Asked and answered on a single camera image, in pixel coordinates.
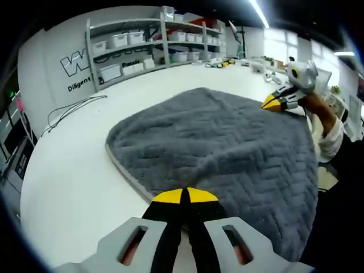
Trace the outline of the person's right hand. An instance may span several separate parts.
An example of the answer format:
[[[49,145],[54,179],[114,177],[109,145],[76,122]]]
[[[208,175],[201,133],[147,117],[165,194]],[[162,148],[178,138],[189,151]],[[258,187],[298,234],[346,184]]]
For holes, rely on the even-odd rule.
[[[308,94],[300,99],[299,105],[319,118],[325,118],[330,114],[330,107],[316,93]]]

